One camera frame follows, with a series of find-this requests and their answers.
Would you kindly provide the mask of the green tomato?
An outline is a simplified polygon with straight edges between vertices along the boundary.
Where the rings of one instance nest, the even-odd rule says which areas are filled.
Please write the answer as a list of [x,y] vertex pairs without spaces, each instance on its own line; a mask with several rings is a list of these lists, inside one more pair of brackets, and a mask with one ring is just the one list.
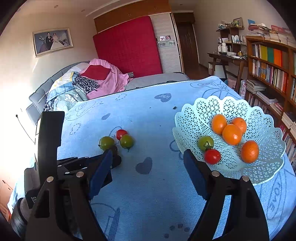
[[112,146],[115,145],[115,141],[113,138],[109,137],[109,136],[104,136],[99,140],[99,144],[98,146],[100,147],[100,149],[102,149],[103,151],[110,149]]
[[198,139],[198,147],[202,152],[213,149],[214,141],[210,136],[202,136]]
[[122,148],[129,150],[134,145],[134,140],[130,135],[123,135],[120,139],[120,145]]

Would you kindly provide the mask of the red tomato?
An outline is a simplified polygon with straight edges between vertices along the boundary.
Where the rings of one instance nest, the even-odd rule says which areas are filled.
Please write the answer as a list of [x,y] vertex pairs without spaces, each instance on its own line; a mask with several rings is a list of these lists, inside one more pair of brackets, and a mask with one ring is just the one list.
[[116,131],[116,138],[118,140],[120,140],[122,138],[122,136],[124,136],[124,135],[128,135],[128,132],[126,130],[119,129]]
[[204,153],[204,160],[210,165],[215,165],[221,160],[221,154],[218,150],[208,149]]

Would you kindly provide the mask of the dark brown passion fruit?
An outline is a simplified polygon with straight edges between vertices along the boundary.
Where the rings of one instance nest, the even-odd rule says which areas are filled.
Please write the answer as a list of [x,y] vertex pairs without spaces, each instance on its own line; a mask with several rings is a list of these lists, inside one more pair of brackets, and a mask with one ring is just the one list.
[[111,146],[110,150],[112,151],[112,156],[116,158],[118,156],[118,149],[116,146]]

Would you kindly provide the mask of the large orange front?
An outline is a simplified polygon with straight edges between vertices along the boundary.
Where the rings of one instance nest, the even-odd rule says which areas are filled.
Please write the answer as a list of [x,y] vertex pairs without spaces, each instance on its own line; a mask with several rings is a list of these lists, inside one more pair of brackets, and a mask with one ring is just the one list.
[[227,144],[235,146],[240,143],[242,133],[237,126],[228,124],[222,132],[222,137]]

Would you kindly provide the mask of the small orange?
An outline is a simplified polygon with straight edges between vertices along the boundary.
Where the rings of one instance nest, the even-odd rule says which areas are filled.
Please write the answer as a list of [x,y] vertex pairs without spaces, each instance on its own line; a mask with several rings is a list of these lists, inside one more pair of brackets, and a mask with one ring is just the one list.
[[237,126],[241,130],[241,133],[245,134],[245,132],[247,130],[247,124],[243,118],[241,118],[241,117],[234,118],[231,121],[231,124]]

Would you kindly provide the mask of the grey bed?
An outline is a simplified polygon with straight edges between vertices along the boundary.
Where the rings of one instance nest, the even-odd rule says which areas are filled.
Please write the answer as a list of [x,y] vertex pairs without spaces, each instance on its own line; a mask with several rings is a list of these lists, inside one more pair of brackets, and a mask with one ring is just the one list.
[[[38,122],[38,119],[41,115],[41,112],[43,111],[43,107],[47,99],[47,94],[51,86],[54,84],[54,82],[72,69],[82,70],[83,67],[86,68],[88,63],[89,61],[82,61],[82,62],[77,62],[62,68],[60,71],[58,71],[53,76],[48,78],[44,83],[42,83],[35,90],[35,92],[29,96],[29,100],[31,101],[31,104],[26,108],[26,112],[30,120],[34,124]],[[156,74],[156,75],[134,78],[127,84],[127,87],[125,89],[132,90],[132,89],[147,87],[147,86],[156,85],[156,84],[170,83],[170,82],[184,81],[184,80],[189,80],[189,77],[182,72]]]

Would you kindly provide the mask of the pile of clothes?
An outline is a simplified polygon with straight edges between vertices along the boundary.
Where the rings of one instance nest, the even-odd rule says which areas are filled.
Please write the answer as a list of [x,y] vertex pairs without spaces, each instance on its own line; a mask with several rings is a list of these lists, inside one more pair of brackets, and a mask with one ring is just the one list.
[[53,82],[43,110],[67,112],[78,102],[124,91],[132,78],[106,60],[79,63]]

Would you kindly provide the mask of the framed wedding photo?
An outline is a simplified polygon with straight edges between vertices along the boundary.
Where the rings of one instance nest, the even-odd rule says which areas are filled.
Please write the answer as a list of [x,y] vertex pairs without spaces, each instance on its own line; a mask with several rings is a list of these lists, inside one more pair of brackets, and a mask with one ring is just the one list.
[[69,28],[55,28],[32,32],[35,57],[55,51],[73,48]]

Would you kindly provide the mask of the white lattice plastic basket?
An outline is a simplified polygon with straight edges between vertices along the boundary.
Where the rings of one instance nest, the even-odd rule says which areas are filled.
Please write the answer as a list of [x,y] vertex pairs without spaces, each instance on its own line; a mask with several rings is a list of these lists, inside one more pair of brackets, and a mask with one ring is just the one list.
[[189,149],[199,161],[206,155],[201,139],[211,138],[221,158],[210,169],[236,179],[247,175],[253,185],[272,179],[284,165],[281,129],[243,99],[210,96],[185,104],[175,115],[173,136],[181,153]]

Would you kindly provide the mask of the light blue patterned towel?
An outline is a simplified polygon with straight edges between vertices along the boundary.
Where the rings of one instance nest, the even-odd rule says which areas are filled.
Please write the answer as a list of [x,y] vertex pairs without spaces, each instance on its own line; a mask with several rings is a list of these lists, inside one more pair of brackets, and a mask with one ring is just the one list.
[[[173,128],[175,115],[185,104],[210,96],[241,100],[212,76],[111,94],[63,111],[58,160],[102,154],[98,144],[104,136],[114,139],[121,156],[121,164],[111,170],[112,182],[90,201],[106,240],[189,240],[206,201],[197,194],[184,166]],[[119,129],[134,140],[129,150],[116,138]],[[295,173],[286,152],[283,159],[283,167],[272,179],[253,185],[269,240],[295,239]],[[224,231],[230,201],[226,196],[214,240]]]

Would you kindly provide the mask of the red upright mattress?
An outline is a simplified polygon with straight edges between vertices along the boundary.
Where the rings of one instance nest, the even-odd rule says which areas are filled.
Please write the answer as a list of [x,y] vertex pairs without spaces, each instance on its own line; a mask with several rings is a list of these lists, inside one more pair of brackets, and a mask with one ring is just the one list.
[[150,16],[130,20],[93,36],[99,59],[135,78],[162,74],[154,27]]

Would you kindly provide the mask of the pink trash bin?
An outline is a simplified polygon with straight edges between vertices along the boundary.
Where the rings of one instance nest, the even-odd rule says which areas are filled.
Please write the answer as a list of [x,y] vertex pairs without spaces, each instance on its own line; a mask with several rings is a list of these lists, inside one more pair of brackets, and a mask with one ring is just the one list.
[[227,79],[227,85],[231,88],[231,89],[235,89],[236,87],[236,83],[237,83],[237,80],[236,79],[231,79],[231,78],[228,78]]

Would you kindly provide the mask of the wooden wardrobe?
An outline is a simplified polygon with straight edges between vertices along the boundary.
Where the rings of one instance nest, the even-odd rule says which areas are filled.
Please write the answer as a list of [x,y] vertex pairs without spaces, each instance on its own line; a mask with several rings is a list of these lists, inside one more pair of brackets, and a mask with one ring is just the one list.
[[97,56],[143,77],[183,70],[168,1],[125,2],[94,18]]

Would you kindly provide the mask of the wooden bookshelf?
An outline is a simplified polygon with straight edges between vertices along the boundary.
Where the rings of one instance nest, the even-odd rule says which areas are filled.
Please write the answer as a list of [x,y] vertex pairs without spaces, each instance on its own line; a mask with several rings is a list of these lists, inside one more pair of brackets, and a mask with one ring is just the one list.
[[248,89],[247,100],[275,118],[295,168],[295,37],[288,28],[250,23],[246,46],[248,78],[264,86]]

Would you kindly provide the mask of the wooden desk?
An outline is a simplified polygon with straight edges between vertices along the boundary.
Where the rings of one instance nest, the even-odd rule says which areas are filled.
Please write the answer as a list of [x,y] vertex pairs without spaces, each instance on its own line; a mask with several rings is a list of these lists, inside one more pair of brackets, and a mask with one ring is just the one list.
[[[242,73],[243,73],[243,69],[245,67],[248,67],[248,62],[247,60],[244,60],[244,59],[235,59],[235,58],[231,58],[227,55],[223,55],[223,54],[214,54],[214,53],[208,53],[208,56],[210,58],[213,58],[213,63],[212,63],[212,70],[211,70],[211,74],[210,75],[214,75],[215,73],[215,67],[217,65],[217,59],[220,60],[220,64],[222,65],[223,67],[223,71],[224,71],[224,75],[225,77],[227,78],[227,73],[229,73],[230,75],[232,75],[233,77],[236,77],[236,85],[235,85],[235,91],[237,93],[239,93],[239,89],[240,89],[240,85],[241,85],[241,80],[242,80]],[[236,66],[239,67],[238,69],[238,74],[237,75],[234,75],[233,73],[231,72],[227,72],[226,71],[226,67],[225,65],[229,64],[229,63],[232,63]]]

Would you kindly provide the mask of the dark wooden door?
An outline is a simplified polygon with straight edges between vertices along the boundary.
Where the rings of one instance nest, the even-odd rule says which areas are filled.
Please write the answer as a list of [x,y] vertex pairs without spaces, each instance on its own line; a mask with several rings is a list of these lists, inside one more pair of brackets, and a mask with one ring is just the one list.
[[173,16],[178,31],[184,71],[186,74],[190,74],[199,66],[196,36],[193,28],[195,23],[194,13],[173,13]]

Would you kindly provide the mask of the small wooden shelf unit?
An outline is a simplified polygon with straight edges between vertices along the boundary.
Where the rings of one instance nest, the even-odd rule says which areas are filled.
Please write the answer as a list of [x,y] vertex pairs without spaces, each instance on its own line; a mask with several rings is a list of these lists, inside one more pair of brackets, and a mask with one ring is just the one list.
[[231,22],[221,21],[216,30],[220,34],[218,37],[218,51],[222,50],[222,46],[226,46],[228,52],[242,53],[246,46],[243,30],[243,18],[235,18]]

